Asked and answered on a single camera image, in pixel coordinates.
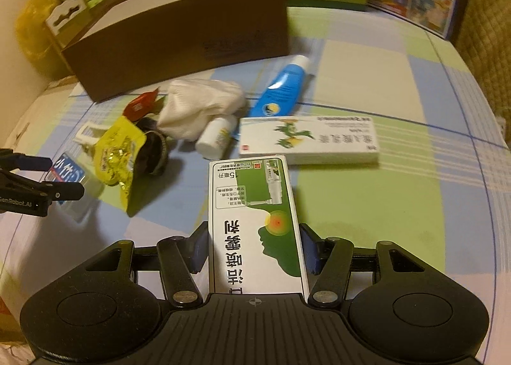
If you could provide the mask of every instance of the blue label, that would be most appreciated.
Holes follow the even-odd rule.
[[[50,169],[47,180],[58,182],[80,182],[85,177],[85,171],[67,153],[62,153]]]

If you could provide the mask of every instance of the candy wrapper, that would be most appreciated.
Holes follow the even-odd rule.
[[[95,145],[95,174],[106,185],[119,184],[124,210],[128,208],[135,161],[146,140],[144,132],[121,116]]]
[[[132,122],[140,120],[153,110],[157,96],[158,89],[140,94],[124,108],[123,116]]]

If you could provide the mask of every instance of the brown box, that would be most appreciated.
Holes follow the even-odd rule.
[[[94,101],[288,53],[286,0],[118,0],[63,50]]]

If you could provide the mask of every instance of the screw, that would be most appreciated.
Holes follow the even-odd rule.
[[[195,291],[182,290],[182,291],[176,291],[172,295],[172,298],[175,301],[177,301],[177,303],[187,304],[187,303],[194,302],[195,300],[197,300],[199,298],[199,296],[197,295],[197,293],[195,293]]]
[[[333,291],[320,290],[312,296],[318,303],[333,303],[337,300],[337,295]]]

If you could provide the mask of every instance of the medicine box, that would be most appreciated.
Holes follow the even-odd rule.
[[[284,156],[210,163],[210,292],[309,294]]]
[[[375,163],[372,118],[292,116],[242,118],[240,157],[284,154],[288,164]]]

